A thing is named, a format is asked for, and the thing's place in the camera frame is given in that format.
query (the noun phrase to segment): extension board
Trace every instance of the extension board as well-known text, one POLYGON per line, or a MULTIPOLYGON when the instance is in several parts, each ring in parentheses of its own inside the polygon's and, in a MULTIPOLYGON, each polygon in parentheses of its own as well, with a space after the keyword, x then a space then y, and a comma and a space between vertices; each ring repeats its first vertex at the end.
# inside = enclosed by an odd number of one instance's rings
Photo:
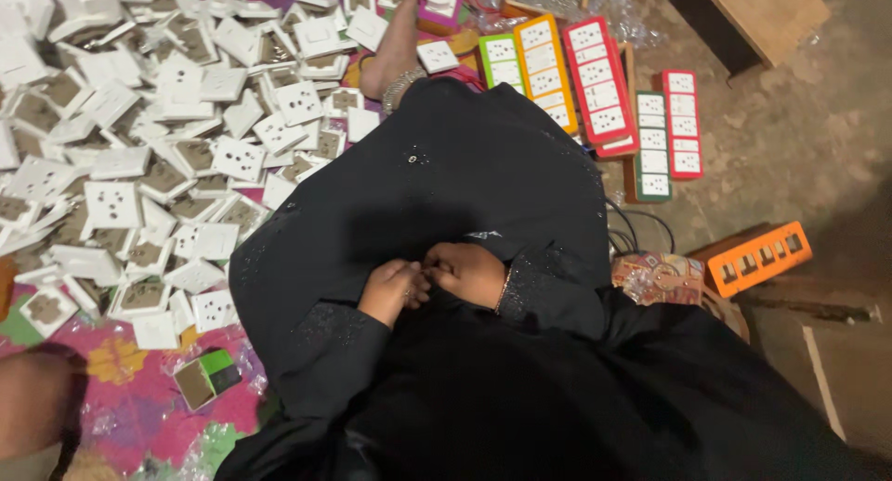
POLYGON ((526 96, 514 34, 504 33, 480 37, 480 62, 484 68, 488 89, 505 82, 514 87, 514 90, 522 96, 526 96))
POLYGON ((707 264, 707 285, 728 298, 812 258, 798 221, 758 224, 689 255, 707 264))
POLYGON ((626 201, 671 201, 665 98, 662 92, 638 91, 636 99, 641 151, 623 164, 626 201))
POLYGON ((691 71, 664 70, 663 92, 666 96, 669 171, 672 179, 702 178, 697 77, 691 71))
POLYGON ((527 97, 568 134, 579 129, 555 17, 546 14, 514 28, 527 97))
MULTIPOLYGON (((623 72, 623 81, 626 84, 625 95, 629 97, 631 122, 635 124, 635 121, 637 120, 637 116, 635 115, 635 103, 637 101, 637 98, 635 97, 635 68, 632 61, 631 44, 628 42, 619 44, 613 38, 608 37, 608 39, 608 43, 615 44, 617 47, 617 57, 619 58, 619 60, 617 61, 617 66, 623 72)), ((641 147, 638 141, 638 130, 636 129, 636 127, 633 127, 631 129, 629 137, 625 139, 593 146, 595 153, 597 154, 598 161, 630 158, 634 154, 638 153, 638 150, 641 147)))
MULTIPOLYGON (((625 76, 617 45, 608 35, 604 18, 567 27, 564 43, 589 143, 604 145, 631 136, 635 124, 625 76)), ((620 148, 631 148, 629 152, 634 152, 634 142, 620 148)))

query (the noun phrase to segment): anklet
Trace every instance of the anklet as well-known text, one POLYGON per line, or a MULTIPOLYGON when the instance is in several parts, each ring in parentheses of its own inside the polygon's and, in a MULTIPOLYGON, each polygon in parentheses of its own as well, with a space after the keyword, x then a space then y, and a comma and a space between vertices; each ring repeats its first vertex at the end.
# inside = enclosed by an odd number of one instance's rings
POLYGON ((420 66, 415 66, 415 69, 407 71, 391 82, 390 85, 387 86, 384 98, 381 99, 381 104, 384 105, 385 115, 389 117, 394 112, 394 98, 396 98, 404 89, 411 86, 413 82, 424 76, 427 76, 425 69, 420 66))

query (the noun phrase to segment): green extension board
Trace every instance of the green extension board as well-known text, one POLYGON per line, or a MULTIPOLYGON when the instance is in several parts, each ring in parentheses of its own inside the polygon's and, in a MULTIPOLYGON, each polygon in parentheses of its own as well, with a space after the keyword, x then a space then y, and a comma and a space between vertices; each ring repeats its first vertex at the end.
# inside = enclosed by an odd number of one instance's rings
POLYGON ((641 150, 624 166, 628 202, 671 201, 665 96, 662 92, 638 91, 636 97, 641 150))
POLYGON ((480 37, 480 60, 486 73, 486 87, 491 89, 505 82, 526 96, 513 33, 480 37))

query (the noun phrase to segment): hand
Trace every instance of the hand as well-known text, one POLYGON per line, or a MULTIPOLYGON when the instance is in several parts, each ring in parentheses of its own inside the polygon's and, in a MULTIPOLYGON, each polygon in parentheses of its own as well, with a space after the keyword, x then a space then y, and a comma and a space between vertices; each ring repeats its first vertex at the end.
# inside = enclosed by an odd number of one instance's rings
POLYGON ((430 300, 431 285, 421 275, 418 261, 392 259, 372 270, 362 290, 357 310, 394 328, 396 318, 404 307, 417 309, 430 300))
POLYGON ((477 244, 440 243, 427 252, 425 274, 465 302, 495 309, 507 268, 477 244))

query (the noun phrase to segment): black abaya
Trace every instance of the black abaya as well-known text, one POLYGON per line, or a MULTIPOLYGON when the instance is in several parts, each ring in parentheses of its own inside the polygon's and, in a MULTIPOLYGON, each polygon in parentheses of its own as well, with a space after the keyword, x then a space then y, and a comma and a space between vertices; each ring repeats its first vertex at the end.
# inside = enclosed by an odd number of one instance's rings
POLYGON ((722 323, 608 287, 603 198, 510 87, 416 83, 233 256, 283 411, 217 479, 860 477, 722 323), (499 315, 436 291, 391 334, 353 308, 377 265, 463 238, 511 266, 499 315))

